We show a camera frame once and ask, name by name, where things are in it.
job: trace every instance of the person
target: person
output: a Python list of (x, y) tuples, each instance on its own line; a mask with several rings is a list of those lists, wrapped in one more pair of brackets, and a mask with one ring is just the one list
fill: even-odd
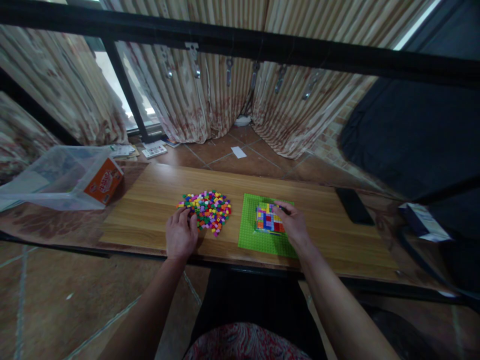
[[(398, 359), (307, 232), (304, 215), (276, 201), (311, 296), (339, 359)], [(154, 359), (187, 260), (197, 246), (197, 216), (179, 208), (166, 223), (167, 258), (100, 359)], [(293, 279), (210, 271), (185, 359), (326, 359), (318, 328)]]

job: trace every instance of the brick wall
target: brick wall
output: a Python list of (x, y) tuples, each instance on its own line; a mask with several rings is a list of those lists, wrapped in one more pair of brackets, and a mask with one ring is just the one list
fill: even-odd
[(340, 110), (338, 115), (328, 125), (323, 133), (320, 134), (313, 147), (310, 148), (310, 152), (318, 158), (324, 160), (326, 163), (341, 168), (356, 178), (372, 185), (382, 193), (397, 198), (403, 198), (403, 196), (390, 189), (378, 178), (349, 162), (339, 148), (339, 137), (342, 129), (344, 128), (357, 104), (363, 99), (367, 91), (372, 87), (376, 80), (376, 76), (365, 77), (362, 84), (351, 95), (350, 100)]

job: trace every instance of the plastic storage box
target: plastic storage box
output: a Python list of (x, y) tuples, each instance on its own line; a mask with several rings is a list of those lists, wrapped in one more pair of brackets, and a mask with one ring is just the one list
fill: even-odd
[(0, 199), (22, 200), (47, 208), (104, 209), (123, 172), (96, 146), (54, 146), (0, 189)]

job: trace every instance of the wooden table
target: wooden table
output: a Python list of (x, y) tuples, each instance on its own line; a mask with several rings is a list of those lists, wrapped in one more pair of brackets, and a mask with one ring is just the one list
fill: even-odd
[(215, 189), (233, 214), (218, 237), (202, 231), (194, 257), (271, 269), (299, 269), (298, 260), (238, 247), (244, 193), (289, 200), (302, 210), (315, 245), (341, 276), (395, 282), (398, 265), (375, 227), (353, 224), (331, 187), (226, 172), (150, 164), (102, 225), (103, 243), (164, 251), (168, 217), (183, 194)]

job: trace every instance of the forearm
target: forearm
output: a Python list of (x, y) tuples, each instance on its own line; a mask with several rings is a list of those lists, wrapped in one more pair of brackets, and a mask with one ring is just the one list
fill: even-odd
[(167, 259), (130, 310), (100, 359), (153, 359), (186, 263)]
[(312, 244), (299, 258), (318, 316), (339, 359), (398, 359), (318, 249)]

